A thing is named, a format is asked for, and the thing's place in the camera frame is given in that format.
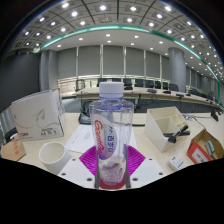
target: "white box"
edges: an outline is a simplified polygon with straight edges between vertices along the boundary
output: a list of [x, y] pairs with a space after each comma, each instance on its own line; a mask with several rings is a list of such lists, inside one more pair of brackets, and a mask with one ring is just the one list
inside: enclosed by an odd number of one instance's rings
[[168, 138], [163, 134], [176, 133], [186, 124], [188, 124], [187, 121], [176, 107], [149, 109], [147, 110], [145, 134], [161, 152], [165, 152], [188, 136], [177, 136], [177, 142], [173, 144], [168, 142]]
[[59, 89], [38, 92], [13, 102], [12, 117], [23, 141], [64, 136], [64, 106]]

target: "purple silicone mat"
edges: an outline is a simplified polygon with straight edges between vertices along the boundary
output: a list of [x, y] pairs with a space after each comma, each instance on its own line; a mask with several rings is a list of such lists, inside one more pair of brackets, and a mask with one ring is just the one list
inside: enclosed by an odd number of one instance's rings
[[[96, 147], [93, 146], [88, 149], [82, 156], [79, 157], [80, 161], [87, 167], [87, 169], [96, 176], [97, 173], [97, 154]], [[132, 146], [128, 147], [128, 174], [131, 176], [135, 170], [141, 165], [145, 160], [140, 152], [138, 152]]]

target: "white container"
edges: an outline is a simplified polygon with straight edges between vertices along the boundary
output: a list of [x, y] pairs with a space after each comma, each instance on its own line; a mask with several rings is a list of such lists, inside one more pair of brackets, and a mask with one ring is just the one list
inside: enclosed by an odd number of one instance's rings
[[71, 155], [62, 143], [50, 142], [40, 149], [39, 159], [50, 173], [58, 175]]
[[64, 136], [64, 106], [60, 92], [47, 90], [26, 96], [10, 106], [22, 141]]
[[173, 148], [187, 136], [177, 137], [177, 142], [170, 143], [168, 138], [164, 137], [164, 133], [176, 133], [187, 124], [183, 115], [176, 107], [165, 107], [147, 110], [145, 123], [145, 134], [161, 151], [165, 152]]
[[121, 189], [125, 185], [127, 149], [134, 105], [123, 100], [124, 84], [101, 82], [99, 101], [89, 105], [97, 149], [100, 188]]

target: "cardboard box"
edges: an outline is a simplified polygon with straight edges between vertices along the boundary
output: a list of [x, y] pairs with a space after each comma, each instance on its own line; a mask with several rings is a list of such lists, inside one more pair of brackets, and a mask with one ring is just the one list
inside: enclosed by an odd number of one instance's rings
[[185, 125], [188, 125], [188, 123], [176, 107], [148, 109], [144, 133], [160, 152], [165, 152], [188, 136], [177, 136], [177, 142], [173, 144], [168, 142], [168, 138], [164, 137], [163, 134], [176, 133]]
[[224, 149], [221, 143], [214, 136], [208, 133], [206, 130], [202, 130], [198, 135], [196, 135], [192, 139], [190, 147], [187, 152], [187, 155], [195, 164], [201, 163], [197, 159], [197, 154], [198, 156], [203, 157], [204, 161], [213, 160], [212, 158], [209, 157], [206, 146], [205, 146], [206, 141], [209, 141], [209, 140], [212, 142], [214, 146], [214, 150], [215, 150], [215, 153], [213, 154], [214, 158], [215, 159], [222, 158]]
[[33, 141], [64, 136], [64, 106], [59, 89], [26, 96], [10, 106], [20, 138]]
[[21, 139], [17, 141], [11, 141], [4, 145], [1, 149], [1, 155], [3, 159], [12, 161], [18, 161], [20, 158], [26, 155], [23, 143]]

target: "white table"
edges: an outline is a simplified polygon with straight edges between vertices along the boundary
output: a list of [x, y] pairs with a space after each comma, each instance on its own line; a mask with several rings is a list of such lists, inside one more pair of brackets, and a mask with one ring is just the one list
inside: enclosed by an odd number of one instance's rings
[[[210, 117], [210, 114], [194, 114], [195, 116], [200, 117]], [[71, 135], [75, 132], [75, 130], [79, 126], [78, 122], [78, 113], [67, 113], [65, 114], [65, 135], [61, 138], [55, 139], [47, 139], [47, 140], [39, 140], [39, 141], [29, 141], [24, 142], [24, 147], [26, 150], [26, 155], [19, 160], [21, 163], [31, 164], [37, 166], [41, 169], [45, 169], [41, 161], [39, 160], [39, 150], [40, 148], [47, 142], [58, 141], [63, 144], [66, 144]], [[224, 114], [219, 116], [219, 122], [216, 122], [213, 118], [197, 118], [200, 123], [202, 123], [208, 132], [210, 132], [215, 138], [217, 138], [222, 146], [224, 147]], [[146, 114], [134, 114], [133, 124], [144, 124], [146, 119]], [[186, 140], [183, 142], [174, 145], [172, 149], [169, 149], [166, 152], [161, 153], [156, 146], [151, 142], [151, 140], [144, 134], [144, 127], [133, 127], [137, 149], [140, 153], [142, 153], [145, 157], [153, 157], [164, 170], [164, 172], [169, 175], [173, 173], [173, 170], [169, 167], [168, 161], [171, 156], [178, 156], [183, 159], [187, 165], [193, 165], [194, 163], [191, 159], [186, 155], [187, 150], [189, 148], [191, 139], [196, 136], [203, 127], [198, 124], [195, 120], [188, 121], [188, 124], [191, 128], [191, 135], [186, 137]], [[81, 156], [81, 153], [71, 152], [69, 151], [73, 158], [78, 158]]]

